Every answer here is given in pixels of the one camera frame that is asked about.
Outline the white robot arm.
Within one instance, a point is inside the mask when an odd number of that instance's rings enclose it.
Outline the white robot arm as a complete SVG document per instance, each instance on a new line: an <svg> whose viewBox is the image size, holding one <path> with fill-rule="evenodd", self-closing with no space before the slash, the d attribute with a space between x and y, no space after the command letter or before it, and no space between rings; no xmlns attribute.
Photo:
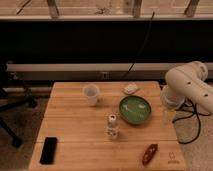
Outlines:
<svg viewBox="0 0 213 171"><path fill-rule="evenodd" d="M168 110L178 109L185 99L189 99L213 114L213 87L205 82L207 77L208 68L200 61L171 68L165 74L162 104Z"/></svg>

